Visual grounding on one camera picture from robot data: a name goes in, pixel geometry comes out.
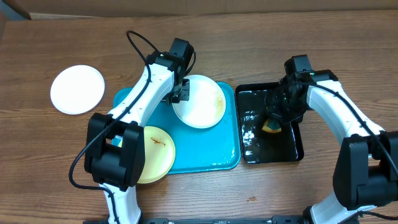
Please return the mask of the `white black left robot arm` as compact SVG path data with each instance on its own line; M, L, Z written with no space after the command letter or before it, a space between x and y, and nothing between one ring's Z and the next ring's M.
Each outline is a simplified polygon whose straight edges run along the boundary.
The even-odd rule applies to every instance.
M186 40L174 39L170 50L155 50L127 97L108 114L95 113L88 122L85 171L105 193L107 223L139 223L141 211L133 197L145 163L144 127L161 101L188 101L186 75L196 53Z

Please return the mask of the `white plate with red stain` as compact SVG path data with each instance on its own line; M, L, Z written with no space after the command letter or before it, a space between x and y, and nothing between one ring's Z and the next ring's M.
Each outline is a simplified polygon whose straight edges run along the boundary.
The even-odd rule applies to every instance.
M83 114L101 101L104 92L104 78L97 69L74 65L57 75L50 89L50 99L62 113Z

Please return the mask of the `white plate with dark stain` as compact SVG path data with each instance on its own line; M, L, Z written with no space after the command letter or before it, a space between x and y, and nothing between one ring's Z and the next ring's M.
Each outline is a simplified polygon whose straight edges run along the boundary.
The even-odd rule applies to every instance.
M177 117L188 126L210 128L221 121L226 111L226 97L221 87L203 75L189 75L189 100L174 103Z

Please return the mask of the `green yellow sponge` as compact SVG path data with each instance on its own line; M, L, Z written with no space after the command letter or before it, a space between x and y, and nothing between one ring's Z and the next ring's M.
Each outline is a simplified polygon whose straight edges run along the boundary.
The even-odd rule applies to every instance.
M280 123L276 119L267 118L262 126L262 130L267 133L279 133L282 131Z

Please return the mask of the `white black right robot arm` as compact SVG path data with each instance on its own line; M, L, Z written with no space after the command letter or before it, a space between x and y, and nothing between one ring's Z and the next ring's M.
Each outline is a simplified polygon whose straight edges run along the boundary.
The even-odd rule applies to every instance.
M331 70L313 70L306 55L284 63L285 76L265 97L262 130L278 133L282 125L316 111L340 144L333 173L333 191L307 207L297 223L357 223L374 208L397 201L397 132L372 122L347 96Z

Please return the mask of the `yellow plate with stain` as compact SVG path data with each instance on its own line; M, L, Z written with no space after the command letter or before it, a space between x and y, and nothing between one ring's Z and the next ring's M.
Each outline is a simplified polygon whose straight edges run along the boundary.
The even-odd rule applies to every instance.
M164 130L146 126L144 128L145 161L139 177L133 171L138 184L149 184L164 178L175 161L175 144Z

